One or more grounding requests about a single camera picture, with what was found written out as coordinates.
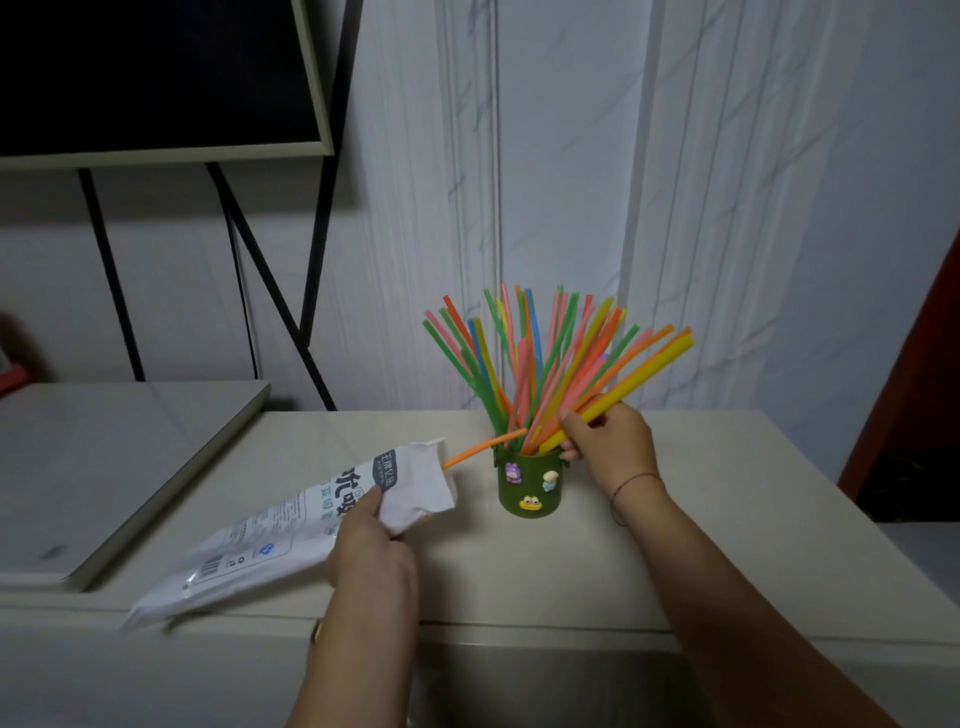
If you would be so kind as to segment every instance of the purple cartoon figure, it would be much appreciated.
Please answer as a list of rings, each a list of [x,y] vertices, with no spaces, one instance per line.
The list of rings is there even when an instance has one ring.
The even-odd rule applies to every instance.
[[[507,476],[508,483],[520,482],[520,466],[517,463],[507,463],[504,466],[504,474]]]

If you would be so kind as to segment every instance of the television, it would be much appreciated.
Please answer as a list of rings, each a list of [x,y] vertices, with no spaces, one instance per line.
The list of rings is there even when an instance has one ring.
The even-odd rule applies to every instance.
[[[332,154],[303,3],[13,4],[0,169]]]

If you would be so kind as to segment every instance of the right hand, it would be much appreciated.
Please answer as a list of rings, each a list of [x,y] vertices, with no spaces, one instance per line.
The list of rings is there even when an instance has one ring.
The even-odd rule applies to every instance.
[[[561,445],[565,459],[576,460],[582,454],[590,474],[607,497],[612,497],[633,475],[654,473],[660,477],[653,433],[643,416],[630,405],[615,404],[589,425],[576,412],[559,414],[560,424],[570,436]]]

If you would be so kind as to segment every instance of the green cup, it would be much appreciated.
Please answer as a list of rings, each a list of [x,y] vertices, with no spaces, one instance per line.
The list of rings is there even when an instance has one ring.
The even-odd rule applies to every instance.
[[[500,504],[522,519],[541,519],[560,505],[564,468],[559,449],[545,455],[519,455],[502,445],[493,448]]]

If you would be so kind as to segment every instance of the red string bracelet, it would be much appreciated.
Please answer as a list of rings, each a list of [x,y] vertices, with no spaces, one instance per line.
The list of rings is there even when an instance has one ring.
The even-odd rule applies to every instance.
[[[630,482],[632,482],[632,481],[634,481],[634,480],[637,480],[637,479],[640,478],[640,477],[652,477],[652,478],[655,478],[656,480],[659,480],[661,485],[665,485],[665,483],[663,483],[663,478],[661,478],[661,477],[660,477],[659,475],[657,475],[656,473],[637,473],[636,475],[631,475],[631,476],[628,477],[626,480],[624,480],[622,483],[620,483],[620,484],[616,487],[616,490],[613,491],[613,495],[610,496],[610,515],[613,516],[613,522],[616,523],[618,526],[624,526],[624,527],[625,527],[627,524],[624,523],[623,521],[621,521],[621,520],[616,516],[616,511],[613,509],[613,502],[616,500],[616,497],[620,495],[620,491],[623,490],[623,486],[625,486],[627,483],[630,483]]]

